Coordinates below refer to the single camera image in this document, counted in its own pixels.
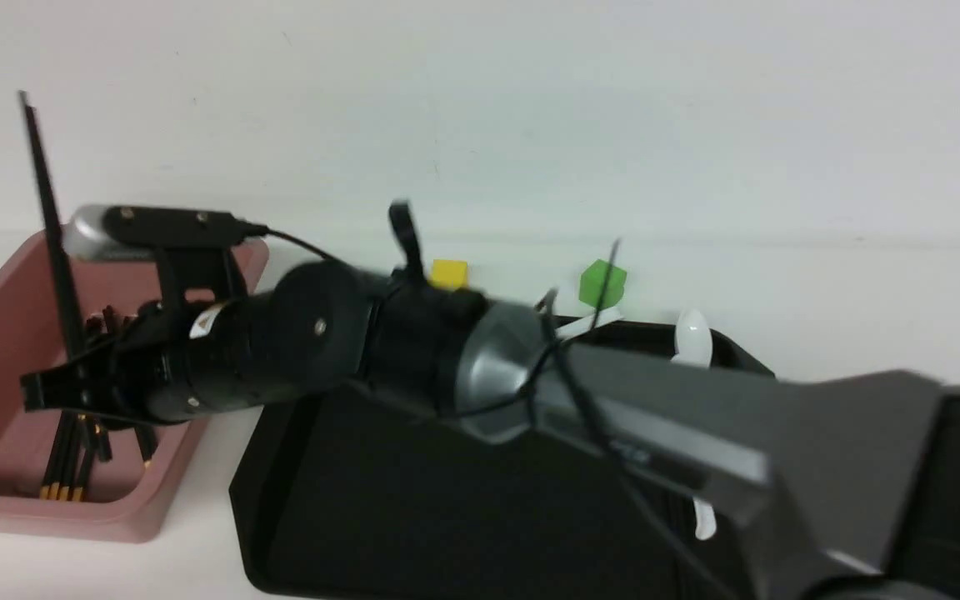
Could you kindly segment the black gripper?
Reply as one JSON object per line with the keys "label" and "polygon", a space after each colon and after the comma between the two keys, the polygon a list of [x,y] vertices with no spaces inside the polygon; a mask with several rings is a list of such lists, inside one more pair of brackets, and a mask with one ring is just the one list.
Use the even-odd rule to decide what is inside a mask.
{"label": "black gripper", "polygon": [[160,298],[117,334],[20,379],[27,413],[168,426],[281,400],[257,352],[257,312],[235,244],[153,247]]}

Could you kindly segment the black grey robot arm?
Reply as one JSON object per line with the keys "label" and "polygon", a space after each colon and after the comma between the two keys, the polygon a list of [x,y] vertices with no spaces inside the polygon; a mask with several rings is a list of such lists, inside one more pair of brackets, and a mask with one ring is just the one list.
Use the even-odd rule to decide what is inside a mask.
{"label": "black grey robot arm", "polygon": [[713,505],[762,599],[960,599],[960,387],[817,382],[563,342],[538,307],[323,256],[269,292],[159,250],[160,308],[20,379],[24,409],[175,425],[358,388],[488,444],[545,434]]}

